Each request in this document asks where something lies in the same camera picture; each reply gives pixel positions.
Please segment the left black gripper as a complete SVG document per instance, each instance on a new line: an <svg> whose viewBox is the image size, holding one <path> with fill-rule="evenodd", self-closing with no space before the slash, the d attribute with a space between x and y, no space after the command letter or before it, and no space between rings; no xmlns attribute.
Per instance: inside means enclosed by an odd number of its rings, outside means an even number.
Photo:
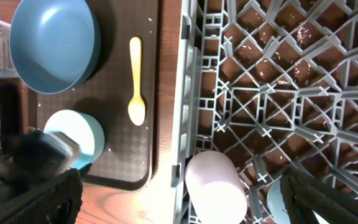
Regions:
<svg viewBox="0 0 358 224"><path fill-rule="evenodd" d="M7 140L7 155L0 159L0 179L40 183L73 167L80 146L62 132L29 134Z"/></svg>

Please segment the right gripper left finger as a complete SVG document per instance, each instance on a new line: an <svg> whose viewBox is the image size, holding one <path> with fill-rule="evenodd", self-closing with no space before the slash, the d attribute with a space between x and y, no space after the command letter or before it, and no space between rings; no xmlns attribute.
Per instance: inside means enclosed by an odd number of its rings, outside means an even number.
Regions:
<svg viewBox="0 0 358 224"><path fill-rule="evenodd" d="M83 182L70 169L20 194L0 185L0 223L74 223L82 206Z"/></svg>

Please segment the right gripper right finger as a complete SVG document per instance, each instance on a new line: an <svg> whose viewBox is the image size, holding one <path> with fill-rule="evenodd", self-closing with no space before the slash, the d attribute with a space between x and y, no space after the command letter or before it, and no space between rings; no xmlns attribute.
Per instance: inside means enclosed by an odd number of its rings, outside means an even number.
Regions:
<svg viewBox="0 0 358 224"><path fill-rule="evenodd" d="M280 190L291 224L358 223L358 201L292 167L280 179Z"/></svg>

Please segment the light blue cup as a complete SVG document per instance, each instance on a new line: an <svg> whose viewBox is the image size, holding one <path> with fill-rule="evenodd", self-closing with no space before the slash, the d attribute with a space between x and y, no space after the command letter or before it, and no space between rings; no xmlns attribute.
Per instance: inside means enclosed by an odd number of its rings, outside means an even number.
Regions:
<svg viewBox="0 0 358 224"><path fill-rule="evenodd" d="M285 208L280 188L280 179L275 181L267 193L267 205L277 224L290 224L290 217Z"/></svg>

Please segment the light blue rice bowl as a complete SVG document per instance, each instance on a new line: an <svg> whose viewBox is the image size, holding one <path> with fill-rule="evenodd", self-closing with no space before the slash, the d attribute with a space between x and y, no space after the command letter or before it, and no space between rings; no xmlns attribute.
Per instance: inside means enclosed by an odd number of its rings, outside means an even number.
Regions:
<svg viewBox="0 0 358 224"><path fill-rule="evenodd" d="M80 155L72 168L81 169L92 164L102 154L105 146L104 131L92 116L73 110L60 110L46 122L45 133L63 133L80 147Z"/></svg>

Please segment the pink cup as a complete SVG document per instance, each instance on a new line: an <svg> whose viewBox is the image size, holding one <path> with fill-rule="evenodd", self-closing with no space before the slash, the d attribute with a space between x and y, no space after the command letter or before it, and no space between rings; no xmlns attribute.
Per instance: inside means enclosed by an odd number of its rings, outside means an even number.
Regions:
<svg viewBox="0 0 358 224"><path fill-rule="evenodd" d="M245 218L248 205L242 182L223 153L195 155L186 167L185 184L202 223L239 224Z"/></svg>

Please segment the dark blue plate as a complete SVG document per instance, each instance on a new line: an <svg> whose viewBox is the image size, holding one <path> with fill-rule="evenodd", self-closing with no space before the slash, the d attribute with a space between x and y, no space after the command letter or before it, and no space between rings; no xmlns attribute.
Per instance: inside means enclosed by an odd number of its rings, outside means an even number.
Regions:
<svg viewBox="0 0 358 224"><path fill-rule="evenodd" d="M12 18L9 48L21 80L37 93L54 95L93 73L99 24L84 0L23 0Z"/></svg>

